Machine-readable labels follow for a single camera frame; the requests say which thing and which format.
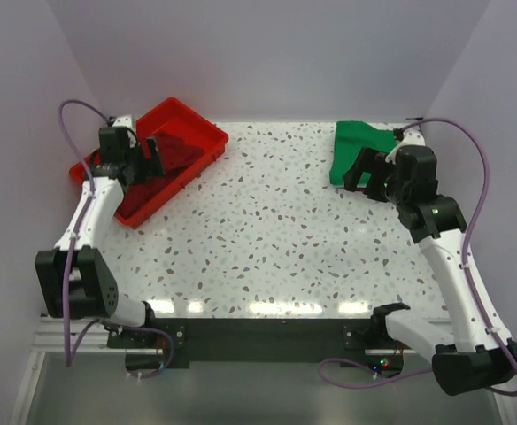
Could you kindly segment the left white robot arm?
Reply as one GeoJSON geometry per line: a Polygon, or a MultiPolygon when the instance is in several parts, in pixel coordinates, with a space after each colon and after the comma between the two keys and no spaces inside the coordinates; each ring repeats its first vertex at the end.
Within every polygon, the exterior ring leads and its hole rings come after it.
{"type": "Polygon", "coordinates": [[[55,247],[37,253],[35,270],[51,317],[107,320],[128,327],[127,336],[137,346],[149,347],[158,339],[158,325],[148,319],[152,310],[120,293],[102,244],[126,194],[153,183],[165,170],[155,137],[143,148],[131,115],[110,119],[98,137],[73,217],[55,247]]]}

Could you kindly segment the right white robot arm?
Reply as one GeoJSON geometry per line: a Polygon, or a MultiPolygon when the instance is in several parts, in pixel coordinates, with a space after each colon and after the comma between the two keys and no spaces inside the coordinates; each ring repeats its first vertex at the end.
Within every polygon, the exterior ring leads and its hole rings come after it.
{"type": "Polygon", "coordinates": [[[473,390],[503,394],[517,379],[517,341],[492,304],[475,264],[459,204],[439,194],[435,153],[419,138],[406,137],[389,153],[360,149],[344,174],[348,191],[368,174],[368,198],[392,203],[436,276],[451,320],[446,332],[404,303],[376,307],[364,338],[382,348],[407,345],[426,359],[440,388],[455,396],[473,390]]]}

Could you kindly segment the dark red polo shirt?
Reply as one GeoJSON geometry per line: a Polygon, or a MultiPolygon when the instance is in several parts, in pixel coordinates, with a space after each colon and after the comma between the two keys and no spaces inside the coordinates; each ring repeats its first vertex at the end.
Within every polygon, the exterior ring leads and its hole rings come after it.
{"type": "Polygon", "coordinates": [[[205,154],[203,148],[187,144],[179,136],[165,132],[156,133],[154,136],[158,138],[158,150],[165,175],[133,184],[128,188],[118,209],[118,213],[124,218],[134,215],[205,154]]]}

